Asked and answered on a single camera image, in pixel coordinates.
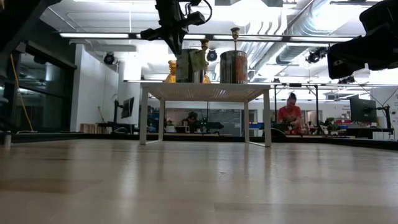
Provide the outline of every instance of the person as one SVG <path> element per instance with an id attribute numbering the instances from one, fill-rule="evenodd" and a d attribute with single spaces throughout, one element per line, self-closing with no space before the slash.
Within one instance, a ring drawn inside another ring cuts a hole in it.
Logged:
<path id="1" fill-rule="evenodd" d="M 200 128 L 198 114 L 193 111 L 189 112 L 188 117 L 186 119 L 183 119 L 182 121 L 186 121 L 188 123 L 191 133 L 194 133 L 197 129 Z"/>
<path id="2" fill-rule="evenodd" d="M 287 99 L 286 106 L 280 108 L 278 111 L 278 123 L 288 123 L 291 125 L 292 130 L 290 132 L 292 134 L 301 133 L 301 109 L 296 106 L 296 102 L 296 94 L 291 93 Z"/>

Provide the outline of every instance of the glass window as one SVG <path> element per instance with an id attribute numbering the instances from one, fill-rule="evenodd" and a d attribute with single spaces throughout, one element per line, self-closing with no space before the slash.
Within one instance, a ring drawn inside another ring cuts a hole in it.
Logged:
<path id="1" fill-rule="evenodd" d="M 21 88 L 24 105 L 35 131 L 68 131 L 69 108 L 63 98 Z M 16 125 L 30 130 L 20 96 L 17 97 Z"/>
<path id="2" fill-rule="evenodd" d="M 19 81 L 52 94 L 68 96 L 72 92 L 71 78 L 65 69 L 57 67 L 45 59 L 30 54 L 21 55 Z"/>

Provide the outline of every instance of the computer monitor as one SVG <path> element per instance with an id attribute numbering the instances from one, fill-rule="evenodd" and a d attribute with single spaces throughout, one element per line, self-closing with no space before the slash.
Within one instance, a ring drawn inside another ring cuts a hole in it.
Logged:
<path id="1" fill-rule="evenodd" d="M 123 101 L 122 118 L 128 118 L 131 116 L 133 104 L 134 104 L 134 97 Z"/>
<path id="2" fill-rule="evenodd" d="M 374 100 L 362 100 L 350 98 L 351 122 L 377 122 L 376 102 Z"/>

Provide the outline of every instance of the ceiling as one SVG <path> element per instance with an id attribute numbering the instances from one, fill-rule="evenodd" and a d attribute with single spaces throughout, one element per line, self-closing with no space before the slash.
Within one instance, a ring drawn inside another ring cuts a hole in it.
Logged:
<path id="1" fill-rule="evenodd" d="M 230 34 L 230 29 L 236 27 L 236 24 L 247 23 L 242 26 L 241 33 L 246 34 L 282 34 L 285 32 L 287 24 L 293 25 L 296 20 L 295 16 L 302 11 L 302 9 L 311 2 L 311 0 L 296 0 L 297 5 L 293 8 L 284 7 L 273 13 L 253 12 L 252 7 L 245 9 L 242 6 L 239 8 L 232 6 L 214 6 L 215 1 L 210 0 L 213 6 L 212 19 L 202 26 L 190 26 L 191 34 Z M 260 0 L 242 0 L 242 1 L 260 1 Z M 116 4 L 116 3 L 97 3 L 97 2 L 76 2 L 74 0 L 63 0 L 50 9 L 47 9 L 41 19 L 57 29 L 60 32 L 140 32 L 148 28 L 158 28 L 159 16 L 154 7 L 153 0 L 137 1 L 137 4 Z M 358 19 L 358 15 L 365 8 L 355 6 L 342 6 L 339 8 L 340 12 L 344 12 L 345 17 L 338 14 L 326 13 L 322 14 L 322 22 L 320 25 L 330 27 L 331 21 L 339 21 L 340 24 L 333 29 L 330 35 L 349 35 L 356 36 L 365 34 L 365 31 Z M 205 17 L 208 17 L 209 10 L 204 3 L 198 7 L 193 8 L 194 11 L 202 12 Z M 123 49 L 129 49 L 130 46 L 135 46 L 137 54 L 141 59 L 142 74 L 153 79 L 164 78 L 169 72 L 168 61 L 173 59 L 169 48 L 163 41 L 148 42 L 145 40 L 98 40 L 85 42 L 91 47 L 97 55 L 103 55 L 104 51 L 108 51 L 109 46 L 119 46 Z M 184 48 L 199 47 L 199 41 L 185 41 Z M 264 82 L 271 81 L 273 78 L 280 78 L 280 80 L 287 82 L 312 82 L 312 83 L 328 83 L 331 80 L 328 78 L 328 69 L 326 60 L 322 60 L 313 65 L 309 65 L 305 61 L 305 56 L 308 52 L 304 51 L 299 54 L 288 66 L 275 65 L 271 60 L 266 63 L 261 63 L 268 50 L 274 47 L 272 44 L 257 44 L 251 45 L 251 50 L 248 43 L 239 43 L 238 48 L 245 50 L 249 54 L 249 64 L 252 61 L 253 68 L 256 68 L 256 78 Z M 309 46 L 307 49 L 316 48 L 316 45 Z M 211 41 L 210 48 L 215 49 L 218 54 L 228 50 L 234 49 L 232 42 L 217 42 Z M 116 52 L 117 56 L 123 58 L 128 52 Z M 218 61 L 210 63 L 209 70 L 214 72 Z M 359 82 L 368 82 L 370 77 L 358 77 Z"/>

